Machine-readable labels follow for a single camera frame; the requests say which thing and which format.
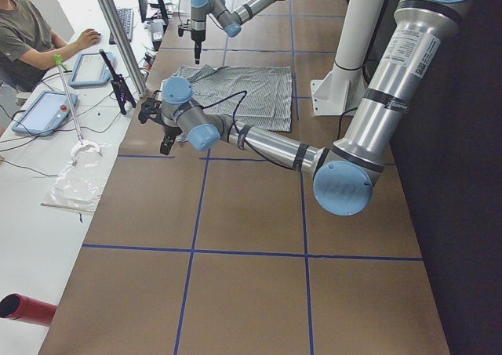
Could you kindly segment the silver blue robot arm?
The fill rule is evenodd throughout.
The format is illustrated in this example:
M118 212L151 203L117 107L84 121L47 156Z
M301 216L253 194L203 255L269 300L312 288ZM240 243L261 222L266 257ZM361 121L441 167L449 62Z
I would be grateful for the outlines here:
M281 0L248 0L230 12L226 0L191 0L190 19L179 25L178 34L182 36L185 31L191 33L195 63L200 64L202 43L206 40L208 16L213 16L227 36L233 38L240 33L243 24L277 1Z
M315 148L233 116L206 114L191 83L169 78L162 86L157 122L168 154L184 135L196 150L219 141L252 150L269 162L312 175L316 201L338 216L352 216L369 203L384 170L383 153L442 41L459 31L474 0L399 0L396 28L368 85L358 80L384 0L349 0L333 69L311 82L317 115L352 114L344 136Z

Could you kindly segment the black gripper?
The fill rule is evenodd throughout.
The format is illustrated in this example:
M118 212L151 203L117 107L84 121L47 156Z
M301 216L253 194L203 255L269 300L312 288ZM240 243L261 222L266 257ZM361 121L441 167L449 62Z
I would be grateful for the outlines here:
M164 131L163 140L160 143L160 154L170 154L176 138L181 135L181 128L170 119L161 118L161 123Z
M191 40L194 42L195 47L195 64L199 65L200 64L200 55L202 52L202 43L206 39L206 31L205 30L192 30L191 31Z

